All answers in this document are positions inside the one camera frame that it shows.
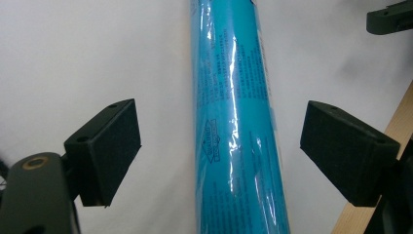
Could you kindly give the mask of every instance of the wooden surface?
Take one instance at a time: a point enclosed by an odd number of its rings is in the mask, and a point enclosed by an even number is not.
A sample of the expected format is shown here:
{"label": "wooden surface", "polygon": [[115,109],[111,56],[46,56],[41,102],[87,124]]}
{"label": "wooden surface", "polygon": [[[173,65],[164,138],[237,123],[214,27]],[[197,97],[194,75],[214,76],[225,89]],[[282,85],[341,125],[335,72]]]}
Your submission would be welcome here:
{"label": "wooden surface", "polygon": [[[385,134],[400,143],[397,159],[401,157],[413,133],[413,82],[410,84]],[[356,208],[347,203],[332,233],[363,233],[375,208]]]}

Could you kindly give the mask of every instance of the plastic wrap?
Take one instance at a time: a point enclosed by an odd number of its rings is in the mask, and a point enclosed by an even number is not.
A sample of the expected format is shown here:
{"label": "plastic wrap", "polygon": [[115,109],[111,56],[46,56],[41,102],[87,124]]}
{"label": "plastic wrap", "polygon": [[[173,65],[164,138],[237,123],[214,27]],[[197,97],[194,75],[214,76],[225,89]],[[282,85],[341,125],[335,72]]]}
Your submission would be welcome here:
{"label": "plastic wrap", "polygon": [[289,233],[254,1],[193,0],[198,233]]}

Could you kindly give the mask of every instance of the white background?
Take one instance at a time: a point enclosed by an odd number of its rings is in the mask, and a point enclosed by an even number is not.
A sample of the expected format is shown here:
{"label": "white background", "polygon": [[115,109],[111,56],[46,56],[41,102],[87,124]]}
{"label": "white background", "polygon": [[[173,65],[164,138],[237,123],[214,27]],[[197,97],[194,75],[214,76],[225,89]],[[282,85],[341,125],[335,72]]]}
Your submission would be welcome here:
{"label": "white background", "polygon": [[[260,0],[293,233],[329,233],[344,198],[299,149],[307,101],[384,131],[412,78],[412,32],[374,36],[378,0]],[[0,157],[52,151],[135,98],[142,148],[83,233],[195,233],[189,0],[0,2]]]}

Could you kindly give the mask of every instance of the black plastic part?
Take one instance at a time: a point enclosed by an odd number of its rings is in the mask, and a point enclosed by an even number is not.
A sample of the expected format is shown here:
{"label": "black plastic part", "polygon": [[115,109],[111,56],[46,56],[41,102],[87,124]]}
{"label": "black plastic part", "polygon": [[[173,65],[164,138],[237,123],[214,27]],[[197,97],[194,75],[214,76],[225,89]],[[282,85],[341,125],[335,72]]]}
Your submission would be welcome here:
{"label": "black plastic part", "polygon": [[335,106],[309,101],[301,148],[346,199],[374,207],[384,168],[396,162],[399,143]]}
{"label": "black plastic part", "polygon": [[0,176],[7,180],[7,174],[9,173],[9,167],[0,160]]}
{"label": "black plastic part", "polygon": [[413,1],[404,1],[367,14],[367,31],[385,35],[413,28]]}
{"label": "black plastic part", "polygon": [[69,197],[72,201],[79,195],[79,186],[77,184],[78,178],[74,167],[70,166],[67,154],[61,156],[61,163],[63,165],[64,174],[66,176],[67,188]]}
{"label": "black plastic part", "polygon": [[385,189],[365,234],[413,233],[413,138],[400,158],[399,176]]}
{"label": "black plastic part", "polygon": [[110,206],[140,148],[133,99],[107,106],[65,143],[84,206]]}
{"label": "black plastic part", "polygon": [[59,155],[41,153],[14,164],[0,210],[0,233],[79,233]]}

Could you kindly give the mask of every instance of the blue roll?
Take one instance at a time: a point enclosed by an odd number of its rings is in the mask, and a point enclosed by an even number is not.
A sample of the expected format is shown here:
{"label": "blue roll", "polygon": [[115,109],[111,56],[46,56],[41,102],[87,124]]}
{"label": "blue roll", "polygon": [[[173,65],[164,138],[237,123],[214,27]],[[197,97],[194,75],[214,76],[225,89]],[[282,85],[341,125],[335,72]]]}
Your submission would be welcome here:
{"label": "blue roll", "polygon": [[198,233],[289,233],[256,7],[192,0]]}

